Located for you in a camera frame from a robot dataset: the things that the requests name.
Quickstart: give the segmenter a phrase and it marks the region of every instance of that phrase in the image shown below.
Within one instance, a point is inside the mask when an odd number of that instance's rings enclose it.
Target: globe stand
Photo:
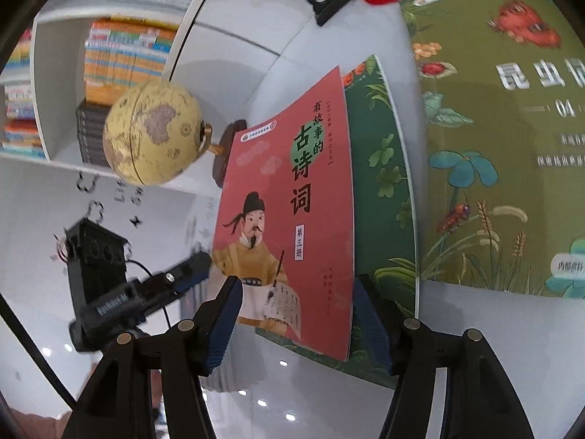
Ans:
[[[212,176],[215,183],[220,188],[223,188],[223,180],[227,170],[227,162],[229,161],[229,154],[232,151],[233,139],[236,133],[248,128],[245,120],[236,120],[227,126],[223,131],[218,145],[210,145],[209,151],[215,155],[214,167],[212,169]]]

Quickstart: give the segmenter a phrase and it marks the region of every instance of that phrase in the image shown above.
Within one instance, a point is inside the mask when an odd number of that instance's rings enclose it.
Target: red book cover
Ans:
[[[233,143],[207,298],[244,285],[239,321],[338,360],[352,325],[353,192],[349,128],[336,68]]]

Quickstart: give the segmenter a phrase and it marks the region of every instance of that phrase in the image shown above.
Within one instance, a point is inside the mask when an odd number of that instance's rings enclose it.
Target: red beetle illustration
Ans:
[[[531,42],[543,48],[561,46],[559,34],[542,21],[530,5],[520,0],[506,1],[499,8],[498,17],[487,23],[520,44]]]

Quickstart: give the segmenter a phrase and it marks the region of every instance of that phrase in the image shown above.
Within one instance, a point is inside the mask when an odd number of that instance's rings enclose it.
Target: blue gripper pad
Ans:
[[[360,318],[363,334],[368,339],[376,361],[390,373],[392,367],[391,341],[389,333],[378,315],[377,310],[380,309],[380,306],[376,298],[377,293],[369,279],[356,277],[353,280],[353,305]]]

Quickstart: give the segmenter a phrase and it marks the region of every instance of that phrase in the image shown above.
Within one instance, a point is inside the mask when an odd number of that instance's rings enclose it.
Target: book cover illustration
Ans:
[[[240,322],[347,359],[353,195],[339,69],[282,113],[239,132],[230,154],[207,286],[244,284]]]
[[[407,316],[416,313],[416,233],[410,171],[399,120],[375,56],[343,78],[352,149],[355,271],[367,273],[384,299]],[[349,359],[340,362],[256,329],[269,340],[322,365],[381,386],[396,387],[353,317]]]
[[[423,278],[585,297],[585,49],[551,0],[405,0],[423,90]]]

